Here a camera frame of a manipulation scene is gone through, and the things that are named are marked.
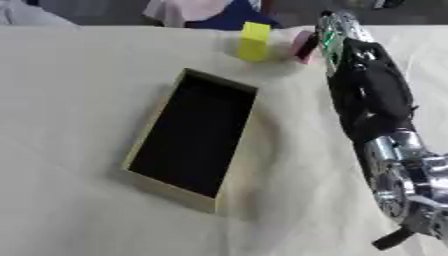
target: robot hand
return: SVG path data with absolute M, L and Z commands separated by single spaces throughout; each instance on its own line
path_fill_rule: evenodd
M 317 46 L 334 108 L 366 181 L 380 209 L 401 227 L 374 245 L 385 250 L 414 233 L 448 245 L 448 156 L 423 144 L 401 72 L 348 12 L 323 12 L 299 58 Z

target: white fabric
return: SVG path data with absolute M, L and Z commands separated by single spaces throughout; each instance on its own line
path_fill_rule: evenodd
M 425 142 L 447 152 L 448 27 L 369 29 L 410 81 Z M 396 226 L 341 132 L 323 60 L 281 59 L 300 30 L 274 31 L 276 60 L 249 64 L 232 57 L 237 33 L 0 29 L 0 255 L 446 255 L 424 236 L 370 245 Z M 119 171 L 185 67 L 260 88 L 247 168 L 226 187 L 230 218 L 137 191 Z
M 73 23 L 21 0 L 0 0 L 0 25 L 70 26 Z
M 233 0 L 151 0 L 143 14 L 166 27 L 182 28 L 187 21 L 206 20 L 222 12 Z M 256 10 L 261 0 L 248 0 Z

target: green light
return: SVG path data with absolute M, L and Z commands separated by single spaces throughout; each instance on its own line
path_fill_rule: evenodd
M 324 38 L 324 47 L 328 48 L 328 45 L 330 45 L 331 40 L 333 40 L 334 38 L 334 32 L 332 31 L 325 32 L 323 38 Z

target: yellow cube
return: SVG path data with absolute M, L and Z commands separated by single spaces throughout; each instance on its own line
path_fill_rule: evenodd
M 265 24 L 246 22 L 240 35 L 238 58 L 261 61 L 267 56 L 267 41 L 271 27 Z

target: open box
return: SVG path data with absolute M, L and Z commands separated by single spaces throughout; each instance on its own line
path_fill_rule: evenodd
M 139 186 L 216 212 L 256 96 L 255 87 L 185 69 L 123 168 Z

